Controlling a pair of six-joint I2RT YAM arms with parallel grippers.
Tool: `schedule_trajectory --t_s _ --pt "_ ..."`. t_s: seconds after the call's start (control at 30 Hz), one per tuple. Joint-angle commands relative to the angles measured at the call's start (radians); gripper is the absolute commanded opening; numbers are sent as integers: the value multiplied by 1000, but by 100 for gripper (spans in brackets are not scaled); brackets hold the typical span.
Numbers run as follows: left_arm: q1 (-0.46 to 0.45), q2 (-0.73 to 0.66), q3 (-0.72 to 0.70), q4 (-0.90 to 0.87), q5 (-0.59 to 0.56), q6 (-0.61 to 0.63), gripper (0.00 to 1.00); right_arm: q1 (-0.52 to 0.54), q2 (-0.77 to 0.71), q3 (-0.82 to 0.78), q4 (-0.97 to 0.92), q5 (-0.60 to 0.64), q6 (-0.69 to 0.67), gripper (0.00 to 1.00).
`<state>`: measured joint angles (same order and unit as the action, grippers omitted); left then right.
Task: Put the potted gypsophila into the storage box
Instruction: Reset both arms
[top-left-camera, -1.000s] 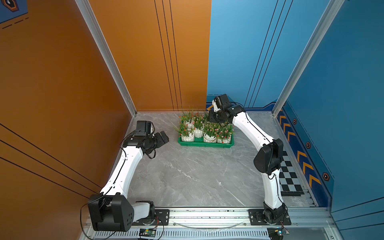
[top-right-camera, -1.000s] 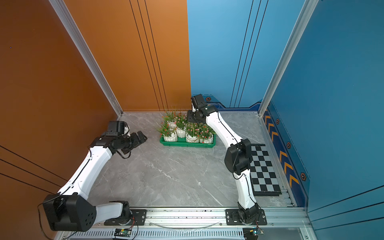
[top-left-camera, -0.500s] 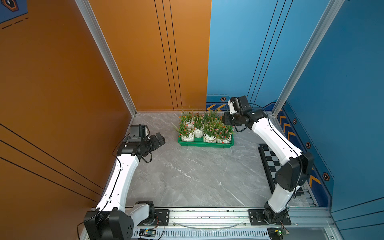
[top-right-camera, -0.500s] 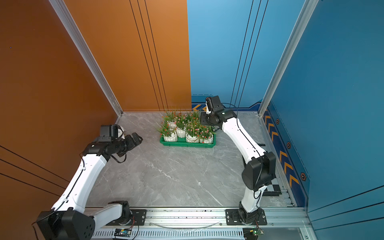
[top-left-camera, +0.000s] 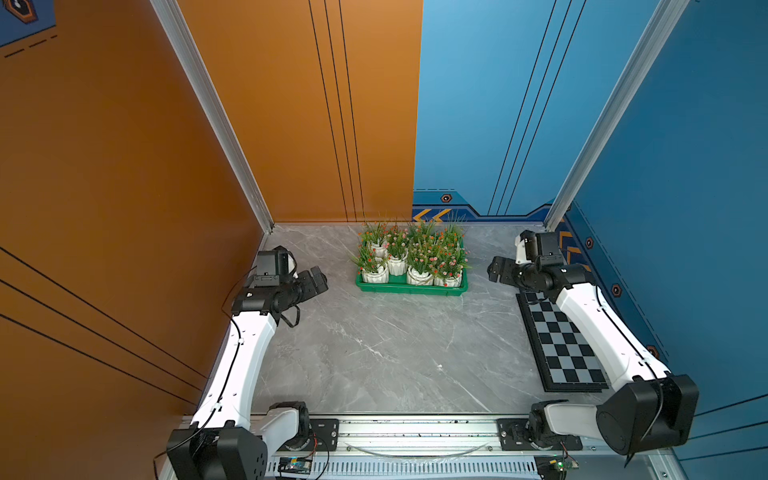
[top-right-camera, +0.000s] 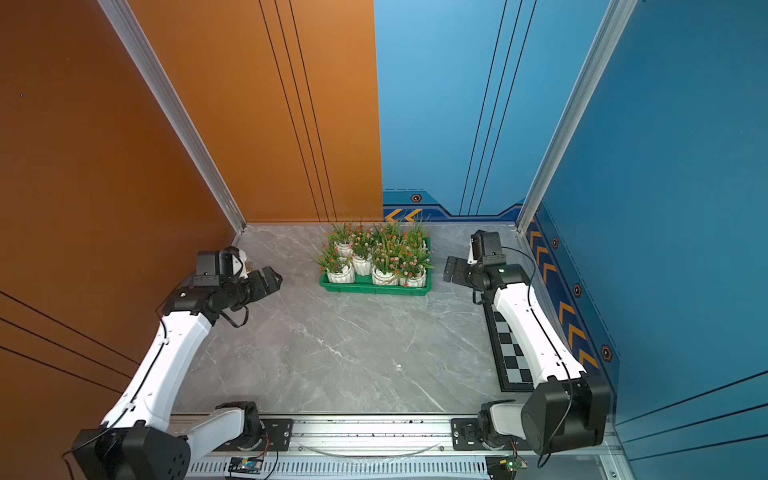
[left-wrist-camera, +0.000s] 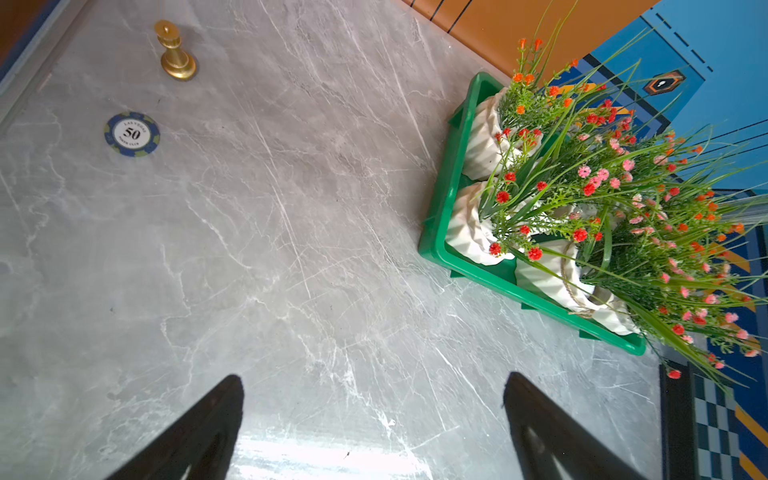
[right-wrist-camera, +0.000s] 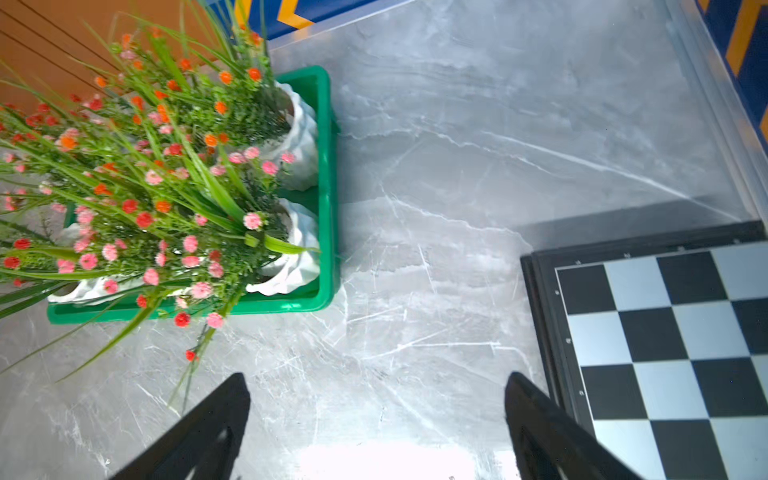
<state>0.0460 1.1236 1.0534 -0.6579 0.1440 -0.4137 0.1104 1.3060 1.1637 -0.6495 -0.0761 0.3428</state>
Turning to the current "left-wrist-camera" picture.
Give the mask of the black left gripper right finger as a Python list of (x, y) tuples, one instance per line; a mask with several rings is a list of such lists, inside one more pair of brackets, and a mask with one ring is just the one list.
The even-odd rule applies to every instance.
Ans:
[(642, 476), (519, 372), (503, 406), (525, 479), (640, 479)]

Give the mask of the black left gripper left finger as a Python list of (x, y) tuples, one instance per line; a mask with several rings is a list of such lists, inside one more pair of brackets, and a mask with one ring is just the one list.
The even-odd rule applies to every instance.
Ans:
[(221, 380), (111, 479), (224, 479), (243, 417), (241, 378)]

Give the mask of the pink flower pot large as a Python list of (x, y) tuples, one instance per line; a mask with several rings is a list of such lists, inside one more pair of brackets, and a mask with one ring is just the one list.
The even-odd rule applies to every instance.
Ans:
[(576, 315), (600, 325), (605, 319), (605, 294), (596, 294), (581, 277), (581, 255), (591, 254), (603, 241), (627, 237), (633, 231), (658, 235), (665, 240), (711, 242), (724, 249), (747, 232), (745, 215), (752, 198), (736, 193), (715, 192), (706, 185), (693, 182), (669, 182), (664, 196), (644, 198), (644, 207), (636, 216), (623, 209), (601, 215), (598, 223), (589, 222), (596, 232), (584, 242), (567, 239), (545, 241), (543, 256), (538, 261), (521, 261), (517, 275), (520, 282), (545, 295), (552, 302)]

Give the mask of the red flower pot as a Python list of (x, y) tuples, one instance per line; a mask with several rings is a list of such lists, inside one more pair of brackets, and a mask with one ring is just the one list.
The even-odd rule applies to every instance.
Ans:
[(525, 162), (573, 105), (561, 87), (540, 83), (551, 55), (543, 40), (523, 38), (517, 51), (510, 84), (475, 108), (462, 170), (472, 180)]
[(446, 243), (481, 265), (523, 254), (543, 256), (545, 241), (584, 242), (596, 227), (578, 212), (601, 146), (590, 134), (503, 129), (496, 119), (470, 127), (461, 173), (470, 184), (455, 197)]

